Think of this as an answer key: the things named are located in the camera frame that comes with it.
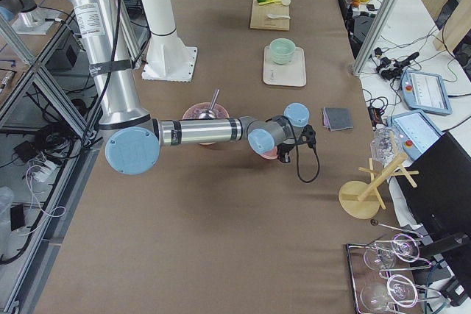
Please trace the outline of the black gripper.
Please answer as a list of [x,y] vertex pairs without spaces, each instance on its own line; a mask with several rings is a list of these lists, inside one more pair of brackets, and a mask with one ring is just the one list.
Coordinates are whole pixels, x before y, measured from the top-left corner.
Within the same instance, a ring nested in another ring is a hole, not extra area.
[[295,135],[295,138],[288,139],[286,142],[277,145],[277,159],[281,163],[291,162],[289,153],[292,149],[302,144],[307,143],[308,147],[316,152],[316,132],[310,124],[306,125],[302,132],[297,132]]

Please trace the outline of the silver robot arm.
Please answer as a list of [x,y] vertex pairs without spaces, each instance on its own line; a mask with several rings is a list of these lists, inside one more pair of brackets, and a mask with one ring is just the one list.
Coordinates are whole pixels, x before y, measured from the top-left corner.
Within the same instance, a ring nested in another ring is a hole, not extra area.
[[13,20],[17,15],[29,28],[37,27],[44,22],[35,0],[1,0],[1,16],[6,21]]
[[[258,154],[276,150],[281,161],[302,144],[314,149],[316,134],[309,111],[289,104],[283,114],[266,121],[241,118],[203,118],[160,121],[140,103],[130,46],[121,23],[121,0],[68,0],[74,8],[93,77],[102,119],[99,129],[105,157],[119,173],[136,175],[152,168],[163,146],[248,140]],[[191,80],[197,50],[179,38],[171,0],[141,0],[151,32],[144,77]]]

